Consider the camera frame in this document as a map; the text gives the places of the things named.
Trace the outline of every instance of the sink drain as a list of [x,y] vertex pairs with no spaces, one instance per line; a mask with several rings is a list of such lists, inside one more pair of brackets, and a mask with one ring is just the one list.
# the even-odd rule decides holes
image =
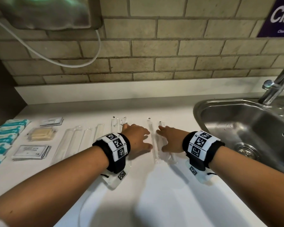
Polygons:
[[251,145],[248,145],[246,143],[238,143],[235,146],[235,150],[248,158],[251,158],[254,160],[258,159],[257,150]]

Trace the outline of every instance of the faucet handle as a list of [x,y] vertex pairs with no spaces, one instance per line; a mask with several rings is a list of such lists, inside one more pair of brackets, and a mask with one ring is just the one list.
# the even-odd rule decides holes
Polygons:
[[279,84],[276,84],[273,80],[266,80],[263,85],[262,85],[262,88],[264,90],[269,90],[271,89],[272,87],[275,87],[275,88],[279,88],[280,85]]

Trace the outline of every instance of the forearm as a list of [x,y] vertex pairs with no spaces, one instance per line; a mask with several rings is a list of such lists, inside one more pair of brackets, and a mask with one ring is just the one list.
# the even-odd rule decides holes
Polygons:
[[226,147],[210,168],[268,226],[284,226],[284,174]]
[[10,227],[54,226],[108,164],[93,146],[46,168],[0,196],[0,219]]

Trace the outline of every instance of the hand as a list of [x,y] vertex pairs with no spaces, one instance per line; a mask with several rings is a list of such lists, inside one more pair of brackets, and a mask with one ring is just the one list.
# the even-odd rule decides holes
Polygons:
[[122,127],[122,134],[124,134],[130,142],[130,155],[137,157],[146,152],[150,152],[153,145],[143,142],[144,136],[149,135],[150,132],[142,127],[132,124],[129,126],[127,123]]
[[157,134],[165,137],[168,141],[168,144],[162,147],[163,152],[181,153],[183,151],[183,139],[189,134],[189,132],[169,126],[159,126]]

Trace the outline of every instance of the wrist band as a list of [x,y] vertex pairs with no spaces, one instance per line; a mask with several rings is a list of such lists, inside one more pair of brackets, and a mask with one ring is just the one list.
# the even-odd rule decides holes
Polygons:
[[194,131],[189,133],[182,142],[182,148],[189,157],[189,163],[200,171],[209,168],[208,164],[212,161],[216,151],[224,146],[215,136],[205,131]]
[[121,172],[125,167],[125,156],[130,152],[130,142],[121,133],[110,133],[102,136],[93,143],[99,146],[106,154],[109,165],[107,170],[115,174]]

